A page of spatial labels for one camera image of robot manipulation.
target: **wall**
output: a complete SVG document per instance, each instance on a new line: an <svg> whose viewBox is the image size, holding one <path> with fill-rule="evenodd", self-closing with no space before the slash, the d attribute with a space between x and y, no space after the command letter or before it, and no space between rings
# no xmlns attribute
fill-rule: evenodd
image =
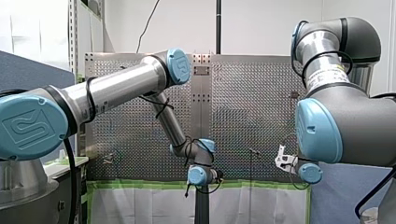
<svg viewBox="0 0 396 224"><path fill-rule="evenodd" d="M320 21L318 0L223 0L222 53L290 55L301 20Z"/></svg>
<svg viewBox="0 0 396 224"><path fill-rule="evenodd" d="M69 71L67 5L0 0L0 50Z"/></svg>
<svg viewBox="0 0 396 224"><path fill-rule="evenodd" d="M105 51L135 52L156 0L105 1ZM142 40L140 52L182 48L187 52L215 50L213 0L160 1Z"/></svg>
<svg viewBox="0 0 396 224"><path fill-rule="evenodd" d="M105 51L135 52L155 2L106 1ZM296 22L320 21L320 18L318 0L222 1L222 53L289 55L290 36ZM188 53L214 52L215 31L216 1L160 1L140 52L174 47Z"/></svg>
<svg viewBox="0 0 396 224"><path fill-rule="evenodd" d="M371 94L389 90L390 32L393 0L324 0L323 20L359 17L370 22L378 31L382 45L381 61L375 66Z"/></svg>

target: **black cable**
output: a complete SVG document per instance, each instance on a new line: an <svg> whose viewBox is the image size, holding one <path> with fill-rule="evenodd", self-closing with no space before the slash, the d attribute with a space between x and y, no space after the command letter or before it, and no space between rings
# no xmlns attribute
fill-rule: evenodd
<svg viewBox="0 0 396 224"><path fill-rule="evenodd" d="M299 77L303 77L303 75L302 74L300 74L298 71L297 71L297 69L296 69L296 67L295 67L295 65L294 65L294 59L296 58L296 49L297 49L297 35L299 34L299 32L300 32L300 29L301 29L301 27L304 25L304 24L306 24L306 23L308 23L308 21L300 21L299 23L298 23L298 25L297 25L297 27L296 27L296 30L294 31L294 34L291 36L292 37L292 42L291 42L291 68L293 69L293 71L295 72L295 74L297 74L297 76L299 76Z"/></svg>
<svg viewBox="0 0 396 224"><path fill-rule="evenodd" d="M328 51L324 51L324 52L318 53L318 54L316 54L314 57L310 58L310 59L308 60L308 62L306 62L306 64L304 65L303 72L302 72L302 76L301 76L302 82L303 82L303 84L304 84L304 87L306 87L306 83L305 83L305 72L306 72L306 69L308 68L309 64L311 64L315 59L317 59L317 58L319 58L319 57L321 57L321 56L323 56L323 55L325 55L325 54L331 54L331 53L336 53L336 54L338 54L339 56L342 56L342 57L346 58L346 59L349 61L349 68L348 68L348 70L347 70L347 72L346 72L346 74L349 75L349 73L350 73L350 72L352 71L352 69L353 69L353 60L352 60L352 58L351 58L347 53L345 53L345 52L343 52L343 51L340 51L340 50L328 50Z"/></svg>
<svg viewBox="0 0 396 224"><path fill-rule="evenodd" d="M189 136L186 136L186 137L190 139L190 142L189 142L188 145L186 146L186 147L189 148L189 153L187 153L187 150L184 150L184 156L186 157L186 161L184 162L184 167L186 167L186 166L187 166L187 163L189 162L190 154L191 154L191 152L192 152L192 144L193 144L194 142L199 142L199 143L201 143L201 145L205 148L205 150L210 154L210 157L212 158L212 163L215 161L215 156L213 155L213 153L209 150L209 148L208 148L200 139L198 139L198 138L192 139L192 138L189 137ZM195 162L194 164L196 164L196 165L201 165L201 166L206 166L206 167L212 167L212 165L201 164L201 163L198 163L198 162Z"/></svg>
<svg viewBox="0 0 396 224"><path fill-rule="evenodd" d="M88 101L90 102L90 119L86 121L85 123L90 123L92 122L95 117L96 117L96 105L95 102L93 101L92 93L91 93L91 82L96 79L96 77L89 77L86 81L86 86L85 89L87 90L87 97Z"/></svg>
<svg viewBox="0 0 396 224"><path fill-rule="evenodd" d="M378 99L378 98L385 98L385 97L396 98L396 92L382 93L382 94L379 94L379 95L376 95L376 96L372 96L371 98Z"/></svg>
<svg viewBox="0 0 396 224"><path fill-rule="evenodd" d="M143 35L146 33L146 31L147 31L147 29L148 29L148 27L149 27L149 22L151 21L152 15L154 15L155 9L157 8L157 6L158 6L159 3L160 3L160 0L157 0L157 2L155 3L154 9L152 9L151 14L150 14L149 17L148 17L148 21L147 21L147 23L146 23L145 30L143 31L143 33L142 33L142 34L140 35L140 37L139 37L139 43L137 44L136 53L138 53L139 50L140 50L140 44L142 43L142 37L143 37Z"/></svg>
<svg viewBox="0 0 396 224"><path fill-rule="evenodd" d="M379 182L378 185L373 188L355 207L355 215L361 218L361 208L374 196L376 195L394 176L396 176L396 166L393 166L392 170L385 176L384 179Z"/></svg>
<svg viewBox="0 0 396 224"><path fill-rule="evenodd" d="M187 166L187 164L189 163L189 159L190 159L190 155L192 152L192 139L189 136L186 136L186 138L189 138L190 142L189 145L187 147L190 147L189 153L187 153L187 149L184 150L184 156L186 157L186 161L184 162L184 167Z"/></svg>
<svg viewBox="0 0 396 224"><path fill-rule="evenodd" d="M384 98L384 97L396 97L395 92L383 93L377 96L373 96L371 98ZM361 208L371 199L374 195L376 195L393 177L396 176L396 166L393 166L392 170L385 176L384 179L381 180L355 207L355 215L358 218L361 218L360 210Z"/></svg>
<svg viewBox="0 0 396 224"><path fill-rule="evenodd" d="M161 115L161 113L165 110L165 108L167 106L169 106L169 108L171 108L173 110L175 109L172 105L169 105L169 101L170 101L169 98L166 98L165 104L149 100L148 98L143 97L143 96L139 96L139 98L142 99L142 100L145 100L145 101L147 101L149 103L155 104L155 105L163 105L163 108L155 115L155 119L157 119Z"/></svg>
<svg viewBox="0 0 396 224"><path fill-rule="evenodd" d="M297 49L297 37L298 37L301 27L306 23L308 23L308 21L300 21L298 23L298 25L294 31L294 34L292 35L293 41L291 43L291 53L290 53L291 54L290 55L291 56L291 68L293 69L294 73L297 74L297 76L299 76L302 79L304 87L306 87L305 72L306 72L306 69L308 68L309 64L311 64L315 59L317 59L325 54L336 53L339 56L346 58L349 61L349 68L348 68L348 71L346 72L346 74L349 75L349 73L352 71L352 68L353 68L353 60L347 53L340 51L340 50L329 50L329 51L324 51L324 52L318 53L314 57L309 59L308 62L305 63L302 73L299 73L297 71L297 69L294 65L294 60L296 58L296 49Z"/></svg>
<svg viewBox="0 0 396 224"><path fill-rule="evenodd" d="M19 94L26 92L27 90L7 90L0 91L0 97L8 96L12 94ZM70 179L71 179L71 204L70 204L70 215L69 215L69 224L74 224L75 216L77 212L77 168L76 162L74 160L73 148L70 145L70 141L68 138L64 139L64 147L66 149L67 156L69 158L69 167L70 167Z"/></svg>
<svg viewBox="0 0 396 224"><path fill-rule="evenodd" d="M290 167L290 169L289 169L289 179L290 179L290 182L291 182L291 184L296 188L296 189L299 189L299 190L305 190L305 189L308 189L309 188L309 186L311 186L310 184L308 184L308 183L305 183L306 185L305 186L303 186L302 188L300 188L300 187L298 187L295 183L294 183L294 181L293 181L293 178L291 178L291 168L294 168L294 171L296 171L296 172L298 172L298 167L297 167L297 165L294 167L294 162L295 162L295 160L298 158L298 156L295 156L294 157L294 159L293 159L293 161L291 162L291 164L287 164L287 165L289 165L289 166L291 166Z"/></svg>
<svg viewBox="0 0 396 224"><path fill-rule="evenodd" d="M202 194L211 194L211 193L214 193L216 190L218 190L219 188L220 188L220 185L221 185L221 180L218 180L219 181L219 183L218 183L218 185L216 186L216 188L215 189L213 189L212 191L209 191L209 192L204 192L204 191L201 191L200 189L198 189L198 187L197 186L195 186L195 189L198 191L198 192L200 192L200 193L202 193Z"/></svg>
<svg viewBox="0 0 396 224"><path fill-rule="evenodd" d="M13 94L19 94L19 93L23 93L23 92L26 92L26 91L27 90L23 90L23 89L13 89L13 90L0 91L0 97L13 95Z"/></svg>
<svg viewBox="0 0 396 224"><path fill-rule="evenodd" d="M66 148L67 157L69 158L70 179L72 187L69 224L74 224L77 212L77 168L74 159L73 148L70 145L68 138L64 139L64 147Z"/></svg>

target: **white wall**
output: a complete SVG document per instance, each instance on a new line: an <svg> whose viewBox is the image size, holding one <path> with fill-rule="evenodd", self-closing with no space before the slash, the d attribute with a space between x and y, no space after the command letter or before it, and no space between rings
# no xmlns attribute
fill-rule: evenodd
<svg viewBox="0 0 396 224"><path fill-rule="evenodd" d="M105 51L135 52L156 0L105 1ZM186 52L215 50L216 1L160 1L143 37L140 52L182 48Z"/></svg>
<svg viewBox="0 0 396 224"><path fill-rule="evenodd" d="M223 0L223 54L290 55L301 20L320 21L319 0Z"/></svg>
<svg viewBox="0 0 396 224"><path fill-rule="evenodd" d="M324 0L323 20L359 17L370 22L381 38L381 61L375 66L371 94L390 91L390 32L393 0Z"/></svg>
<svg viewBox="0 0 396 224"><path fill-rule="evenodd" d="M155 2L105 1L105 51L135 52ZM320 21L321 1L223 0L222 53L289 55L291 33L302 19ZM216 1L160 1L140 51L174 47L215 51Z"/></svg>

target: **white panel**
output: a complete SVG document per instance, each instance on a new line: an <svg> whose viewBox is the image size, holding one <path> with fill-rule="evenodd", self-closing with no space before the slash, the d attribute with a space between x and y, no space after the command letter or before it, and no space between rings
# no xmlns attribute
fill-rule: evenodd
<svg viewBox="0 0 396 224"><path fill-rule="evenodd" d="M340 17L359 17L370 22L381 38L381 62L375 66L372 95L388 91L389 41L392 0L324 0L323 20Z"/></svg>
<svg viewBox="0 0 396 224"><path fill-rule="evenodd" d="M95 14L91 13L92 52L103 52L103 24Z"/></svg>
<svg viewBox="0 0 396 224"><path fill-rule="evenodd" d="M78 74L85 72L85 53L92 52L91 12L78 3Z"/></svg>
<svg viewBox="0 0 396 224"><path fill-rule="evenodd" d="M319 0L222 1L223 54L290 55L301 20L320 21Z"/></svg>
<svg viewBox="0 0 396 224"><path fill-rule="evenodd" d="M41 61L67 71L69 65L69 42L67 30L67 1L41 0L40 39Z"/></svg>
<svg viewBox="0 0 396 224"><path fill-rule="evenodd" d="M37 15L11 15L14 54L40 62L40 19Z"/></svg>
<svg viewBox="0 0 396 224"><path fill-rule="evenodd" d="M156 0L105 1L106 50L135 52ZM160 1L139 52L182 48L187 52L215 50L216 1Z"/></svg>
<svg viewBox="0 0 396 224"><path fill-rule="evenodd" d="M11 16L0 13L0 50L12 53Z"/></svg>

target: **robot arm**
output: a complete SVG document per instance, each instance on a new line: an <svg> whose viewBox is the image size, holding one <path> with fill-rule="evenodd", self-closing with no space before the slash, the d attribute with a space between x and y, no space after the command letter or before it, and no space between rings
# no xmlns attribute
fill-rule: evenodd
<svg viewBox="0 0 396 224"><path fill-rule="evenodd" d="M62 141L90 122L138 96L146 95L179 157L194 159L189 182L204 186L221 178L211 169L214 143L207 139L189 142L174 111L166 105L163 90L190 79L190 62L180 49L145 57L135 67L88 79L65 89L52 86L0 98L0 160L28 161L45 156Z"/></svg>
<svg viewBox="0 0 396 224"><path fill-rule="evenodd" d="M347 18L304 24L296 38L295 55L305 67L308 91L296 109L302 153L328 163L392 166L395 102L370 98L350 82L337 53L326 53L339 50L353 63L376 63L381 51L375 29L366 21Z"/></svg>
<svg viewBox="0 0 396 224"><path fill-rule="evenodd" d="M166 136L171 141L170 150L178 157L186 157L194 160L188 172L188 182L195 186L205 186L211 183L219 183L222 172L212 169L214 160L215 143L209 139L198 139L196 141L186 138L180 124L177 121L172 108L166 106L165 93L154 94L148 97L158 120L163 126Z"/></svg>

